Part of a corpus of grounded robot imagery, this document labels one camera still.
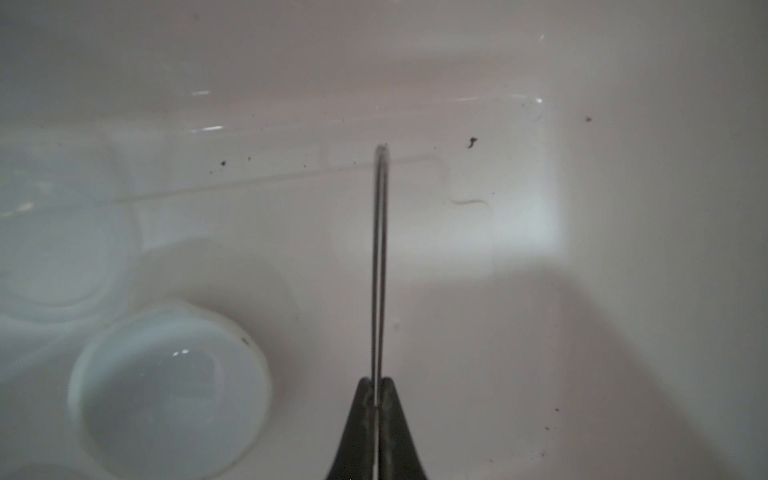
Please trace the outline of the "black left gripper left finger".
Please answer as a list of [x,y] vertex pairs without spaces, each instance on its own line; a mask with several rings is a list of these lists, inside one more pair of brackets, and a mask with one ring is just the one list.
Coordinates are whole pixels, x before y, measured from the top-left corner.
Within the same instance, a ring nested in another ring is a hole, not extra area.
[[357,385],[327,480],[371,480],[375,452],[374,386],[370,378]]

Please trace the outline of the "white plastic storage bin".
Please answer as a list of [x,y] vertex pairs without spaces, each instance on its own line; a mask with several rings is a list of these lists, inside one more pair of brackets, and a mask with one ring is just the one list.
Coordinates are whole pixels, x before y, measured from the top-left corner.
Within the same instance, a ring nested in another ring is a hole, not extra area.
[[370,369],[431,479],[767,475],[763,1],[5,1],[1,134],[119,152],[141,253],[107,321],[1,312],[1,475],[119,479],[67,411],[90,339],[185,301],[263,351],[226,479],[327,475]]

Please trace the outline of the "clear glass watch dish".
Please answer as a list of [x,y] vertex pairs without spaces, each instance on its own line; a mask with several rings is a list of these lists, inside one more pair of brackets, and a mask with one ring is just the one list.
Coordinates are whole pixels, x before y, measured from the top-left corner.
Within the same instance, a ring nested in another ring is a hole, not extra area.
[[252,449],[273,393],[267,359],[242,327],[175,300],[86,344],[67,411],[85,451],[119,479],[215,479]]

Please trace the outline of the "metal tweezers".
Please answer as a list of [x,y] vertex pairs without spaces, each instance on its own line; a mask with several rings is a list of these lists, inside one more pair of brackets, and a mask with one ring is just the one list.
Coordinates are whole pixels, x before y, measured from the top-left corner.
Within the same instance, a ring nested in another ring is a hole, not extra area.
[[371,378],[374,404],[381,398],[383,335],[386,306],[388,184],[390,151],[386,144],[376,147],[374,155],[373,252],[371,293]]

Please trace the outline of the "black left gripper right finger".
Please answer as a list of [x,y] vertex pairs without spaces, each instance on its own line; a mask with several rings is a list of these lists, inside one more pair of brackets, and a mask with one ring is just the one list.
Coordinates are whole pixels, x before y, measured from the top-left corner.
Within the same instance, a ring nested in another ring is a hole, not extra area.
[[427,480],[394,381],[381,381],[378,407],[378,478]]

